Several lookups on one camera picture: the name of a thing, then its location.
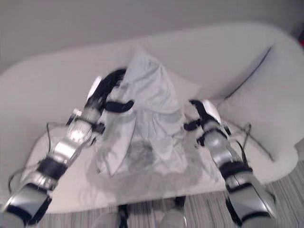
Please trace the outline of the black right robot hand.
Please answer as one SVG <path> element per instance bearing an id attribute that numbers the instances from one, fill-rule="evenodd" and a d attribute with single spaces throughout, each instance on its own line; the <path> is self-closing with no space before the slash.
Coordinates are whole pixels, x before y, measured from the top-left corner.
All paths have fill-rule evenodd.
<path id="1" fill-rule="evenodd" d="M 221 124 L 219 112 L 211 101 L 191 99 L 189 102 L 196 108 L 199 119 L 185 123 L 183 128 L 186 131 L 193 131 L 199 126 L 202 128 L 202 130 L 204 130 L 205 125 L 208 123 Z"/>

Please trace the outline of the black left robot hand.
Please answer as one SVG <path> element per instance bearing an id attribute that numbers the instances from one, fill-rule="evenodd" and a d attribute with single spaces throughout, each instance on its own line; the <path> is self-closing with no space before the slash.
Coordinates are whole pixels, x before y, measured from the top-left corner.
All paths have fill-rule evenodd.
<path id="1" fill-rule="evenodd" d="M 133 105 L 134 101 L 130 100 L 126 103 L 121 103 L 118 101 L 107 101 L 108 96 L 112 90 L 120 85 L 120 82 L 123 80 L 126 73 L 126 68 L 119 68 L 115 71 L 109 73 L 104 79 L 102 79 L 93 94 L 88 98 L 85 108 L 94 108 L 100 114 L 103 113 L 103 110 L 106 110 L 111 113 L 124 113 L 129 111 Z"/>

